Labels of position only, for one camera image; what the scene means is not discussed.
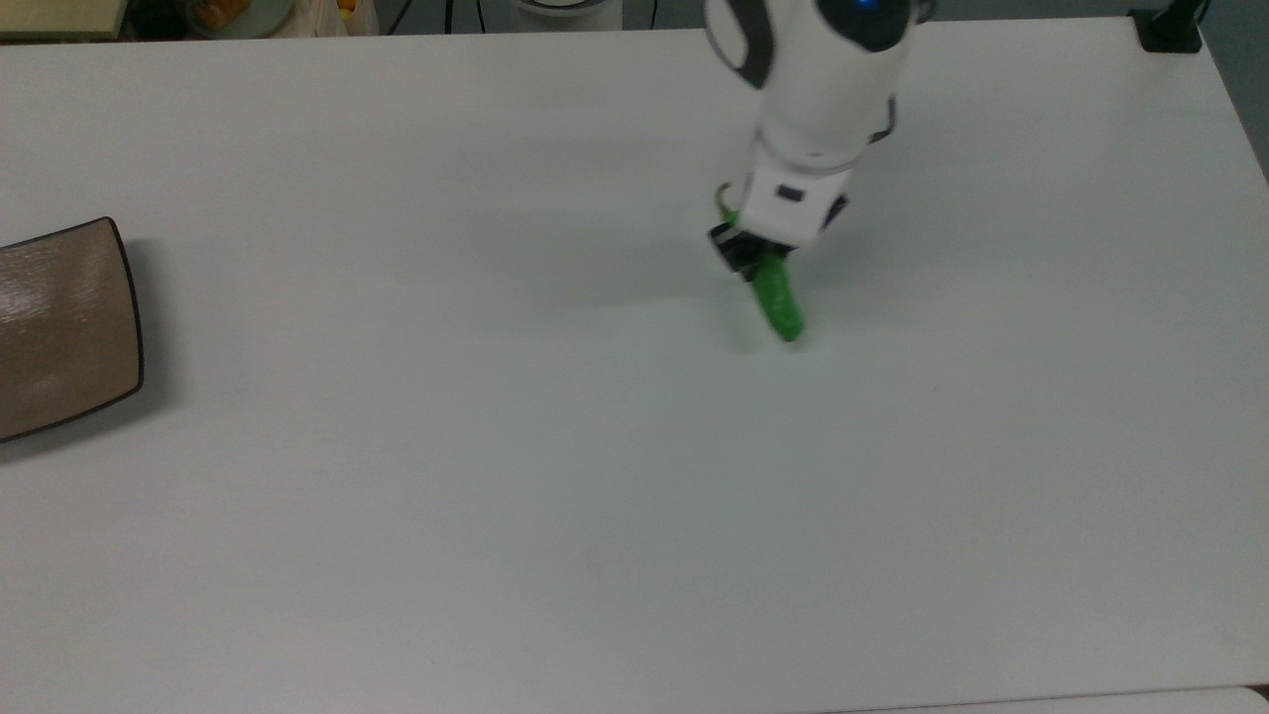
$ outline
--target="floor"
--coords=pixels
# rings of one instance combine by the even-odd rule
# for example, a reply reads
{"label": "floor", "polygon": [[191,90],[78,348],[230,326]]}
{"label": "floor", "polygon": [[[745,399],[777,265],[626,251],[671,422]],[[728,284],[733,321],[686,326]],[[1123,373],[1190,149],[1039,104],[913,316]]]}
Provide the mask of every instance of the floor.
{"label": "floor", "polygon": [[[376,0],[383,32],[410,6],[397,34],[444,32],[443,0]],[[508,0],[481,0],[486,29],[508,27]],[[702,25],[702,0],[623,0],[626,29]],[[1123,15],[1129,8],[1162,8],[1165,0],[940,0],[935,20]],[[476,0],[454,0],[454,32],[480,32]],[[1203,22],[1216,63],[1233,98],[1260,167],[1269,176],[1269,0],[1213,0]]]}

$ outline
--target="white table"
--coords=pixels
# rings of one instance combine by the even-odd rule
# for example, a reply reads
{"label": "white table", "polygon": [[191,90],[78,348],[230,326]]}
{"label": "white table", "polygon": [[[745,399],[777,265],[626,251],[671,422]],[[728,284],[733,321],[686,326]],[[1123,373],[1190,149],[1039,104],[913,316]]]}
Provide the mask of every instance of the white table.
{"label": "white table", "polygon": [[5,446],[6,714],[1269,681],[1269,189],[1206,53],[923,27],[792,349],[704,238],[759,98],[699,32],[0,66],[0,238],[114,216],[150,369]]}

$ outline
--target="black stand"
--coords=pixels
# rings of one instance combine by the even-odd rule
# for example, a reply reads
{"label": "black stand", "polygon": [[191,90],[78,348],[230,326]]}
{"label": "black stand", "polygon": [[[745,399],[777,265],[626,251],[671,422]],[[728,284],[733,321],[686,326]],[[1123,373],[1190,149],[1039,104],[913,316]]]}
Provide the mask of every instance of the black stand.
{"label": "black stand", "polygon": [[1137,39],[1146,52],[1193,55],[1203,48],[1194,13],[1203,0],[1173,0],[1162,13],[1157,10],[1128,10],[1137,23]]}

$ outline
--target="green object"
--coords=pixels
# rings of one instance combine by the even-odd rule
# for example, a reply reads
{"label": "green object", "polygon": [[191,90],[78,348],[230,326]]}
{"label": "green object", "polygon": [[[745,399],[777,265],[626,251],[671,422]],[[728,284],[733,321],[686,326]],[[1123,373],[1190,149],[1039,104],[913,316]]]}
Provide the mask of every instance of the green object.
{"label": "green object", "polygon": [[749,283],[758,297],[758,306],[763,308],[766,322],[772,325],[775,334],[784,341],[793,341],[802,334],[806,322],[802,321],[802,311],[797,308],[793,299],[793,290],[789,288],[789,274],[784,269],[784,257],[768,252],[758,263],[754,279]]}

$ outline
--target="black cable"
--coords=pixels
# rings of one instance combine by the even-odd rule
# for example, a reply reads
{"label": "black cable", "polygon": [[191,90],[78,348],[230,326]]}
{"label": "black cable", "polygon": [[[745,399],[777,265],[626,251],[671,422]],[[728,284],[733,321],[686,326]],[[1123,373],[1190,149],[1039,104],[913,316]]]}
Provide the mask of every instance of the black cable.
{"label": "black cable", "polygon": [[401,5],[401,11],[397,13],[397,19],[392,20],[392,27],[388,28],[388,34],[396,34],[396,28],[401,25],[401,19],[405,18],[405,11],[410,9],[410,3],[414,3],[414,0],[405,0],[405,5]]}

